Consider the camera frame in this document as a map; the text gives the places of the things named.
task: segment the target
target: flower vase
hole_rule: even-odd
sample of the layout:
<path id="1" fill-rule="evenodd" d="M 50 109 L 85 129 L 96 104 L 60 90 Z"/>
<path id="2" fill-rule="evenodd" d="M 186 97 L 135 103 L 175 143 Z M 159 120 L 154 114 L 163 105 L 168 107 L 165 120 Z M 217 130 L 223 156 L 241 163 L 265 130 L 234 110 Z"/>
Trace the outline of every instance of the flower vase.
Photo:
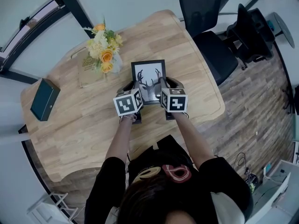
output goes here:
<path id="1" fill-rule="evenodd" d="M 122 59 L 118 52 L 113 55 L 111 64 L 113 65 L 113 69 L 111 70 L 112 73 L 119 73 L 121 71 Z"/>

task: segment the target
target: deer antlers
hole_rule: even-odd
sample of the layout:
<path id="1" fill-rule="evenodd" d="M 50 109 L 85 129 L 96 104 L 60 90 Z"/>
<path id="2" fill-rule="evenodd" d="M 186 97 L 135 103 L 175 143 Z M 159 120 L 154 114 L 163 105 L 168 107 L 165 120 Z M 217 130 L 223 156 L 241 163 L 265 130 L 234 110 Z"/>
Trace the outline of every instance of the deer antlers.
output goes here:
<path id="1" fill-rule="evenodd" d="M 142 79 L 143 79 L 142 71 L 143 70 L 141 70 L 140 72 L 138 72 L 138 74 L 137 74 L 137 80 L 139 81 L 140 84 L 144 85 L 146 87 L 146 89 L 149 88 L 149 87 L 151 87 L 151 86 L 154 87 L 156 84 L 160 83 L 161 72 L 158 69 L 155 69 L 155 72 L 156 72 L 157 77 L 158 77 L 158 81 L 156 83 L 154 83 L 153 79 L 151 79 L 152 85 L 148 85 L 147 81 L 145 81 L 145 83 L 142 83 Z"/>

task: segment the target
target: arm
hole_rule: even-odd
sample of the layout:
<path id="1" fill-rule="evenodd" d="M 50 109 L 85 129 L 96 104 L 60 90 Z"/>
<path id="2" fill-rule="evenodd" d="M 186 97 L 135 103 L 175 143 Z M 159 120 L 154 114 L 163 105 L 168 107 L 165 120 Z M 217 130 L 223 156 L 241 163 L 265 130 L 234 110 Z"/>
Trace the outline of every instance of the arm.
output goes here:
<path id="1" fill-rule="evenodd" d="M 123 118 L 86 201 L 85 224 L 105 223 L 112 207 L 119 207 L 125 192 L 127 151 L 132 119 Z"/>
<path id="2" fill-rule="evenodd" d="M 206 140 L 183 113 L 172 113 L 184 138 L 189 154 L 197 169 L 207 160 L 215 158 Z"/>
<path id="3" fill-rule="evenodd" d="M 111 142 L 107 151 L 105 160 L 110 157 L 117 157 L 124 163 L 127 161 L 127 152 L 129 149 L 129 139 L 133 123 L 133 114 L 127 115 L 129 118 L 124 117 L 116 131 L 116 134 Z"/>

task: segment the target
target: person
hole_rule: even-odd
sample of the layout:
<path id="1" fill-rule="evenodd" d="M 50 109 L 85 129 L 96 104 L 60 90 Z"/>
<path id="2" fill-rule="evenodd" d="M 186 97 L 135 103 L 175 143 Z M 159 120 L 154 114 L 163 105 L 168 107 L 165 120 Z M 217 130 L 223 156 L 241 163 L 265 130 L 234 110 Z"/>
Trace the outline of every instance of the person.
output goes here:
<path id="1" fill-rule="evenodd" d="M 130 162 L 125 190 L 135 116 L 124 116 L 86 201 L 85 224 L 243 224 L 249 219 L 248 185 L 213 154 L 184 113 L 173 116 L 192 159 L 169 135 L 158 149 L 150 147 Z"/>

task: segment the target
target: flower bouquet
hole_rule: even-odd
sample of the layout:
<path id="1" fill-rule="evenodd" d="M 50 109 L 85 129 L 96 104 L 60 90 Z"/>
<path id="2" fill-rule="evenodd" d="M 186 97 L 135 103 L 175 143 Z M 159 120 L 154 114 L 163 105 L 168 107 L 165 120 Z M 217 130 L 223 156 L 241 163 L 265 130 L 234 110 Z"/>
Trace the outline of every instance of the flower bouquet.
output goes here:
<path id="1" fill-rule="evenodd" d="M 106 28 L 105 20 L 94 28 L 83 28 L 94 34 L 94 38 L 87 42 L 88 57 L 83 61 L 93 63 L 93 70 L 107 74 L 119 72 L 122 60 L 118 51 L 122 46 L 121 36 Z"/>

